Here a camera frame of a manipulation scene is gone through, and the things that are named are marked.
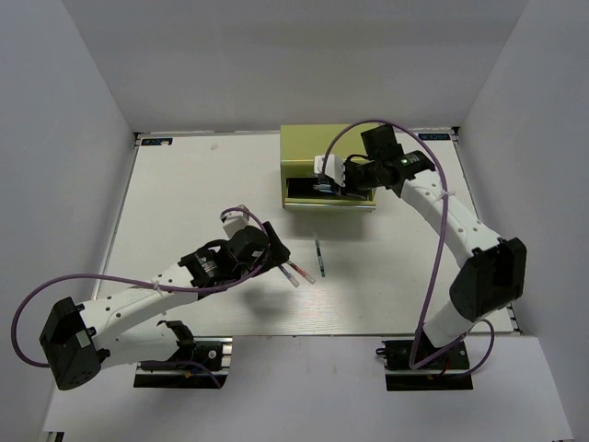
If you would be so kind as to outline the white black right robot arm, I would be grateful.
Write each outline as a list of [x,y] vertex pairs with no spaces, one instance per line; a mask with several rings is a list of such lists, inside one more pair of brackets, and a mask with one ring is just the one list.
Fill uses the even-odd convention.
[[[438,234],[432,274],[418,319],[408,365],[417,370],[439,366],[449,350],[473,327],[523,294],[527,249],[519,238],[506,239],[485,226],[450,191],[440,160],[432,149],[405,152],[398,142],[399,125],[374,121],[361,133],[365,163],[343,163],[342,188],[391,190]],[[459,272],[449,299],[433,316],[427,311],[444,250]]]

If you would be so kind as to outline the green top drawer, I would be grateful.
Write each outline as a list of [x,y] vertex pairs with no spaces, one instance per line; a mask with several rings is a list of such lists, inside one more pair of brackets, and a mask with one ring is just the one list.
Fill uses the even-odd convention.
[[335,183],[320,190],[318,178],[286,178],[282,182],[282,206],[291,211],[366,212],[376,209],[375,191],[348,193]]

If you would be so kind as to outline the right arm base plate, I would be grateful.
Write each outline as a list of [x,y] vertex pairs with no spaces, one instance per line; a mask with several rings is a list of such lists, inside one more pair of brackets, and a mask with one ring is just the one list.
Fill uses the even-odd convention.
[[409,365],[412,339],[383,341],[375,356],[384,362],[387,391],[473,390],[468,351],[464,343],[448,350],[418,369]]

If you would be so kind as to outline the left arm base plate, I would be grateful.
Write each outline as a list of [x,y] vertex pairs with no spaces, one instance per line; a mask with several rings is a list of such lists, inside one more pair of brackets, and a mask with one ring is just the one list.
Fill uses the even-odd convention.
[[180,347],[167,361],[144,361],[137,365],[133,386],[137,389],[219,390],[227,380],[233,339],[195,338],[192,346]]

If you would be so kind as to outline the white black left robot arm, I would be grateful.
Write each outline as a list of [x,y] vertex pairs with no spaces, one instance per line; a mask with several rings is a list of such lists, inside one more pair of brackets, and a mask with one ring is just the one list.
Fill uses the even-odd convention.
[[188,325],[166,313],[266,273],[290,255],[265,222],[206,243],[146,285],[129,283],[118,294],[80,304],[58,301],[40,335],[57,388],[72,390],[105,368],[133,363],[212,375],[221,368],[220,350],[196,341]]

